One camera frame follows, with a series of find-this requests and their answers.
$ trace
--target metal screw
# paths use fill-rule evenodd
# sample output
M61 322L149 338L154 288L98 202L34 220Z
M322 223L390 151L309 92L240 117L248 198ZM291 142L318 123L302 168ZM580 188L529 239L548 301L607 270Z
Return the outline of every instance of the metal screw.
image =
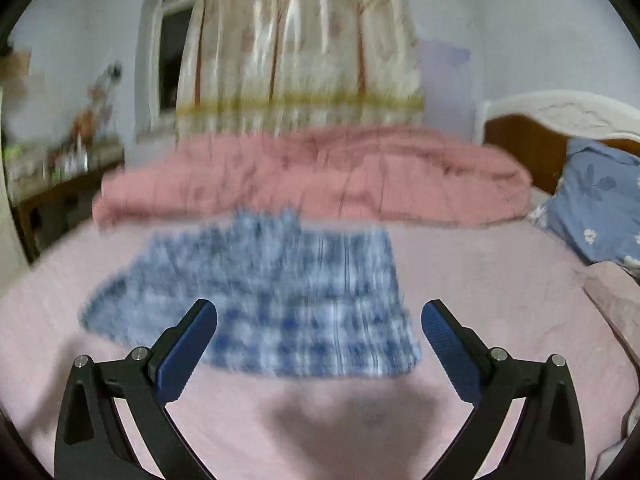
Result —
M142 361L149 353L149 350L143 346L139 346L135 348L133 352L131 352L131 357L134 361Z
M493 357L496 361L504 361L509 357L507 351L504 348L496 347L491 349L491 357Z
M74 361L74 365L78 368L82 368L85 364L89 362L89 358L86 355L79 355L76 357Z
M560 354L553 354L551 356L551 362L556 366L564 366L566 364L566 359Z

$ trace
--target window frame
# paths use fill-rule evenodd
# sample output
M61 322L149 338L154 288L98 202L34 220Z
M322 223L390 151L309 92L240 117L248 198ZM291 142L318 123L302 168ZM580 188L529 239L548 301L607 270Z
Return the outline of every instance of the window frame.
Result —
M189 8L193 9L196 0L158 0L154 9L151 25L151 53L149 56L149 111L151 127L167 126L175 121L174 111L160 110L160 41L162 21L165 17Z

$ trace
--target curtain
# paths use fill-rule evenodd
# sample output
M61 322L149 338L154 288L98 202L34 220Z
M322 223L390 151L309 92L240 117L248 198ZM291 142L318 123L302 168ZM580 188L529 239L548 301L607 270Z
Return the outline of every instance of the curtain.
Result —
M197 0L178 133L422 120L406 0Z

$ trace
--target plaid shirt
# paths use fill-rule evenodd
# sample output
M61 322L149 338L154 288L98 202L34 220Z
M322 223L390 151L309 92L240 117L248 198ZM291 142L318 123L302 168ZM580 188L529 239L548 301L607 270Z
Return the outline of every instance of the plaid shirt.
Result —
M276 376L388 376L420 359L384 230L302 230L291 213L158 237L98 291L82 325L150 346L197 298L216 306L203 362Z

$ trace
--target floral pillow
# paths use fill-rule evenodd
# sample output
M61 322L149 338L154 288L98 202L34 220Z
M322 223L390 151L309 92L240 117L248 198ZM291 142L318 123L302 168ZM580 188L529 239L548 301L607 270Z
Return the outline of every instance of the floral pillow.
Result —
M533 214L589 263L612 261L640 277L640 158L571 139L556 194Z

